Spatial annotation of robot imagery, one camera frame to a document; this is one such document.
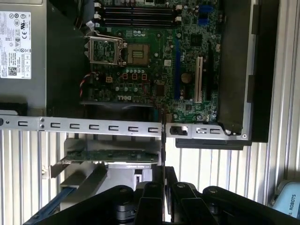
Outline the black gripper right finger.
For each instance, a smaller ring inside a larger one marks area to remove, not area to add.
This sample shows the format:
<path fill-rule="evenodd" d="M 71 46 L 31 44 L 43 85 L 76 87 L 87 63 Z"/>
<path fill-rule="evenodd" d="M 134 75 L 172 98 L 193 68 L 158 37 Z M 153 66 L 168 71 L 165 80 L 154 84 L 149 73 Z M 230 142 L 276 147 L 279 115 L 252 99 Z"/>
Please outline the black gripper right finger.
<path fill-rule="evenodd" d="M 177 225 L 298 225 L 300 221 L 263 204 L 217 186 L 202 192 L 177 180 L 166 167 L 166 200 L 171 221 Z"/>

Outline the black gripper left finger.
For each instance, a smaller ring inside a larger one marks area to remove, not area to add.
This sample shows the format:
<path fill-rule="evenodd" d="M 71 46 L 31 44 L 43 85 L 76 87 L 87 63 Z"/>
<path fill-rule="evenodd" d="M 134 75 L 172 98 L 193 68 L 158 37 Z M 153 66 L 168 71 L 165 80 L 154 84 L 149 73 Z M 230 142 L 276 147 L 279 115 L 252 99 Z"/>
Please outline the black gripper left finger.
<path fill-rule="evenodd" d="M 160 225 L 163 185 L 145 182 L 133 190 L 114 186 L 55 213 L 58 197 L 38 211 L 27 225 Z"/>

